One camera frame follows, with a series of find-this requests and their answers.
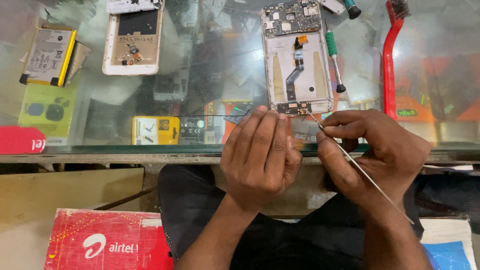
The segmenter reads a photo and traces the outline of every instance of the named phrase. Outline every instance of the red brush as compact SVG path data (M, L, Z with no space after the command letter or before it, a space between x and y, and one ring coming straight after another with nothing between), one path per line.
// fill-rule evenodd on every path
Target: red brush
M404 18L409 16L406 0L389 0L386 4L392 27L384 44L384 113L396 121L395 73L393 67L393 46L402 29Z

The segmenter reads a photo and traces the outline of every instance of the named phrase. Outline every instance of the red cardboard box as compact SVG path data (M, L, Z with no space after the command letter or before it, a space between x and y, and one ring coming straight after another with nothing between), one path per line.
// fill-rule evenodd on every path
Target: red cardboard box
M160 214L57 209L44 270L171 270Z

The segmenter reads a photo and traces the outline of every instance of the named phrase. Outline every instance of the glass display case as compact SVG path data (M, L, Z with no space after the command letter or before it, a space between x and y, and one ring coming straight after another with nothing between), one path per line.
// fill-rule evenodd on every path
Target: glass display case
M219 157L239 115L269 105L260 10L280 1L165 0L159 70L145 76L102 72L106 2L2 1L0 125L38 128L46 137L40 156ZM347 87L334 93L333 111L382 111L390 21L382 1L357 5L362 14L355 20L321 10ZM431 162L480 161L480 2L411 0L409 7L393 53L398 122L433 144ZM77 40L90 49L65 87L19 82L36 28L45 23L77 29ZM332 63L330 75L336 89ZM304 156L314 157L313 119L290 117L289 127ZM368 147L360 142L357 155Z

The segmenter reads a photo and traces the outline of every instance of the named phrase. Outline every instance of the airtel logo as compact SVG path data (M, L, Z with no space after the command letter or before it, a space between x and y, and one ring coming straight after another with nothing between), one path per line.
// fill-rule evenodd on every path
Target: airtel logo
M93 258L93 257L97 256L100 252L102 252L103 248L105 247L105 244L107 243L107 239L101 233L93 234L93 235L91 235L91 236L89 236L85 239L84 247L90 247L90 246L92 246L96 243L101 244L100 248L92 256L90 256L90 254L93 252L93 249L90 248L85 253L85 258L87 258L87 259Z

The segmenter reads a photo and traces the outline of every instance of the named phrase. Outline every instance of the phone battery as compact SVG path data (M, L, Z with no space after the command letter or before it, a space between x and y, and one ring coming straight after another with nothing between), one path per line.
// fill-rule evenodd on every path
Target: phone battery
M37 29L20 82L63 86L76 33L76 30Z
M180 119L179 145L202 145L204 141L204 118L185 117Z

